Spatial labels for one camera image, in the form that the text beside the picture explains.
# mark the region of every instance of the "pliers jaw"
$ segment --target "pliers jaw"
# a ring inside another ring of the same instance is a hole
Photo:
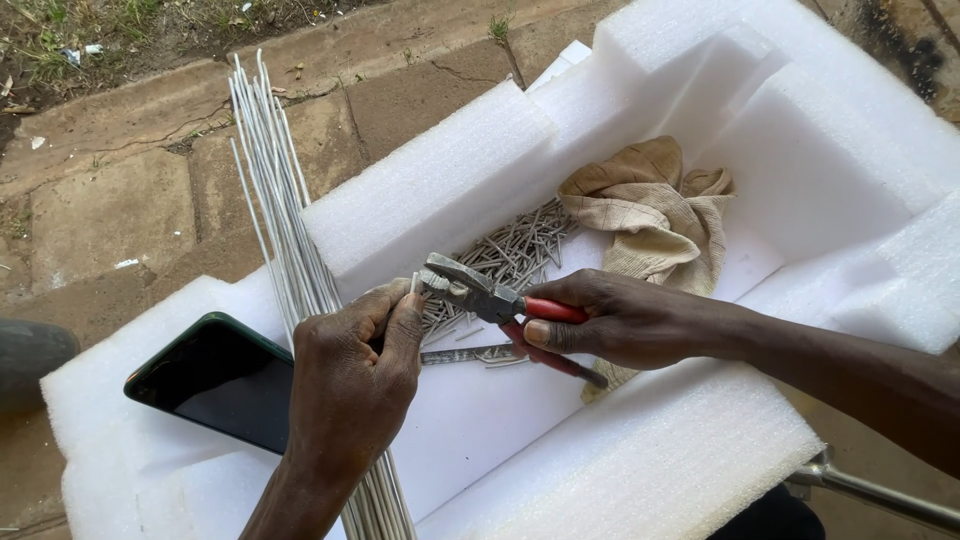
[[[419,273],[423,288],[488,323],[502,325],[523,313],[526,302],[508,286],[449,257],[432,253]]]

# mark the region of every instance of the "red pliers handle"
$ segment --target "red pliers handle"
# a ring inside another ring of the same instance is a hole
[[[589,319],[587,313],[579,307],[568,306],[552,300],[531,298],[529,296],[524,298],[524,300],[527,304],[527,309],[524,314],[529,319],[543,319],[574,325],[583,324]],[[556,353],[550,353],[527,343],[526,339],[523,338],[523,325],[517,321],[502,324],[500,325],[500,329],[503,330],[503,333],[507,334],[507,337],[514,341],[514,344],[521,351],[529,355],[531,360],[572,375],[573,377],[579,377],[580,379],[591,382],[598,388],[606,388],[610,385],[606,377],[578,364],[570,358]]]

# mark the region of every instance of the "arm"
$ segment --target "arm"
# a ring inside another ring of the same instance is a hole
[[[742,360],[960,479],[960,365],[596,270],[527,294],[590,315],[576,326],[531,321],[524,337],[532,345],[638,370],[690,356]]]
[[[297,326],[287,450],[241,540],[323,538],[394,440],[420,372],[423,298],[409,287],[394,280]]]

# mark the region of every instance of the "fingernail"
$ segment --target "fingernail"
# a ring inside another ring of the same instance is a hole
[[[539,319],[530,321],[523,328],[523,338],[531,345],[546,345],[550,339],[550,324]]]
[[[423,296],[412,292],[401,298],[397,305],[404,308],[409,307],[417,313],[423,313]]]

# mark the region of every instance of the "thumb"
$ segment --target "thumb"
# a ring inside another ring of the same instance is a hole
[[[391,368],[410,368],[420,372],[420,341],[423,339],[423,297],[417,293],[404,296],[394,308],[383,335],[381,361]]]
[[[590,321],[582,325],[569,325],[535,319],[524,326],[523,338],[527,343],[552,353],[587,353],[594,348],[593,330]]]

